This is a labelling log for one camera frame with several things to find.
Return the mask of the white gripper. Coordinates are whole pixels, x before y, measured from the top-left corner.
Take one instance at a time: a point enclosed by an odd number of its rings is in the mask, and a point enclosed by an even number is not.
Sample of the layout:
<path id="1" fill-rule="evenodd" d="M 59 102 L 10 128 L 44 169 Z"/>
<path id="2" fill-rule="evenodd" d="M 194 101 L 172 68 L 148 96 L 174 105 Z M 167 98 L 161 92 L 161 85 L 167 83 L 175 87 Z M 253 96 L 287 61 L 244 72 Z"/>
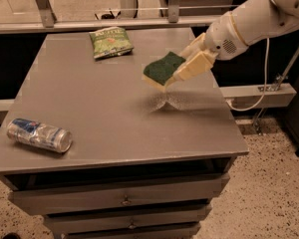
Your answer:
<path id="1" fill-rule="evenodd" d="M 233 14 L 226 12 L 208 27 L 205 34 L 201 33 L 179 53 L 187 59 L 173 73 L 173 77 L 177 81 L 189 80 L 209 71 L 216 57 L 228 61 L 247 49 L 248 45 L 237 30 Z"/>

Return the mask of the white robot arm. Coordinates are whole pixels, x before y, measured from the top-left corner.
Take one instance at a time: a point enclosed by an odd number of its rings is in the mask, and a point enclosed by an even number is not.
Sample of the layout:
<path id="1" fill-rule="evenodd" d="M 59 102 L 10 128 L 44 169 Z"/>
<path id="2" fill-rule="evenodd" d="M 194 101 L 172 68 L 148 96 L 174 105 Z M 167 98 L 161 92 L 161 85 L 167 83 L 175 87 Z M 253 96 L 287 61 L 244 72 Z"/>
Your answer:
<path id="1" fill-rule="evenodd" d="M 247 0 L 211 23 L 180 55 L 173 77 L 185 81 L 231 60 L 251 45 L 299 29 L 299 0 Z"/>

